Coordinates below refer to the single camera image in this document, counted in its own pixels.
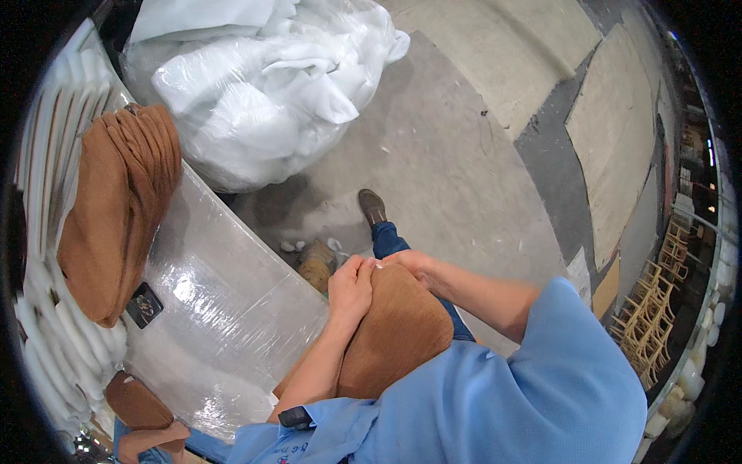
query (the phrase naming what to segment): blue shirt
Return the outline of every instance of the blue shirt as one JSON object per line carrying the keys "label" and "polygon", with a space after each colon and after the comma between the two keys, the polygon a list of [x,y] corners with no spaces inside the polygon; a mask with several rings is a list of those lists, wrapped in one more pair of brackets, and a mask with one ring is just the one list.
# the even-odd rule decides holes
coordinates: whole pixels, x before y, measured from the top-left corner
{"label": "blue shirt", "polygon": [[636,373],[564,278],[509,359],[455,340],[379,400],[305,408],[313,432],[243,426],[228,464],[629,463],[647,414]]}

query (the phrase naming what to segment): brown fabric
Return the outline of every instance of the brown fabric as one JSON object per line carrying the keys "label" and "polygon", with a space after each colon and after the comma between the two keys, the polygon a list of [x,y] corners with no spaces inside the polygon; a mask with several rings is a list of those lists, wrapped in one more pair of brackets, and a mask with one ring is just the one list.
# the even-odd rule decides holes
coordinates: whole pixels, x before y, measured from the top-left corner
{"label": "brown fabric", "polygon": [[[453,322],[438,299],[405,268],[371,275],[371,308],[346,349],[337,396],[378,398],[392,383],[449,347]],[[312,346],[273,390],[280,398]]]}
{"label": "brown fabric", "polygon": [[[105,389],[105,401],[116,416],[131,430],[162,430],[173,422],[173,414],[139,380],[126,382],[131,376],[120,370]],[[186,440],[173,440],[158,448],[179,453]]]}
{"label": "brown fabric", "polygon": [[104,113],[82,136],[75,204],[57,261],[80,310],[113,327],[139,285],[180,180],[175,125],[162,105]]}

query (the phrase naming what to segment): clear plastic sheet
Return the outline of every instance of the clear plastic sheet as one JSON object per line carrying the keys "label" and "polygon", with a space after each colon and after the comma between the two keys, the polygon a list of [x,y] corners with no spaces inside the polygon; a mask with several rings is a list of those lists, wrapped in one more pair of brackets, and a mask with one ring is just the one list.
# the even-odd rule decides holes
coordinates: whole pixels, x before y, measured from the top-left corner
{"label": "clear plastic sheet", "polygon": [[185,158],[222,192],[283,182],[322,157],[410,46],[371,0],[274,0],[269,16],[261,7],[250,17],[225,0],[233,10],[223,16],[239,16],[229,26],[197,20],[205,2],[189,0],[199,7],[168,10],[181,29],[153,26],[145,6],[170,3],[144,2],[122,55],[125,82],[138,102],[168,107]]}
{"label": "clear plastic sheet", "polygon": [[164,310],[143,330],[124,315],[125,365],[176,417],[231,442],[268,418],[327,301],[183,167],[143,276]]}

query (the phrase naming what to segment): forearm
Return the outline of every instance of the forearm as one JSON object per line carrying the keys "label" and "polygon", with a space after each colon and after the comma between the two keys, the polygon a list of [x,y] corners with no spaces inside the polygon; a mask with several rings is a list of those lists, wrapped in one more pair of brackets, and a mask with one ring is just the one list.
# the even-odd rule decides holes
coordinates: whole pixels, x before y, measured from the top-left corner
{"label": "forearm", "polygon": [[443,261],[429,269],[430,290],[465,309],[516,343],[523,341],[528,310],[540,290],[528,283],[488,278]]}
{"label": "forearm", "polygon": [[309,354],[289,381],[267,422],[278,422],[278,414],[335,396],[345,348],[355,327],[328,322]]}
{"label": "forearm", "polygon": [[138,464],[139,453],[172,440],[175,438],[168,429],[129,432],[119,439],[119,461],[122,464]]}

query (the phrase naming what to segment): person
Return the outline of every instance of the person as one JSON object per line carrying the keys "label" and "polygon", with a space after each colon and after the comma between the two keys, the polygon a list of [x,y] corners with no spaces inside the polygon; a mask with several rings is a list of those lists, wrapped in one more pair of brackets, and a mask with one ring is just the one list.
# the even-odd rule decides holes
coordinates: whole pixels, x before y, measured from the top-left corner
{"label": "person", "polygon": [[132,431],[117,417],[114,422],[114,459],[120,464],[181,464],[183,449],[170,454],[157,446],[190,436],[190,429],[178,420],[162,430]]}
{"label": "person", "polygon": [[[329,320],[264,424],[237,430],[228,464],[629,463],[647,404],[631,365],[564,278],[543,290],[411,250],[364,189],[374,258],[352,256],[329,283]],[[344,351],[372,302],[378,260],[396,263],[453,320],[448,349],[378,399],[333,398]],[[475,343],[453,304],[520,348]]]}
{"label": "person", "polygon": [[[177,453],[169,453],[160,445],[174,440],[185,440],[185,448]],[[118,464],[181,464],[191,462],[187,454],[224,463],[232,447],[218,438],[190,428],[179,420],[174,420],[161,430],[133,431],[118,417],[114,420],[114,459]]]}

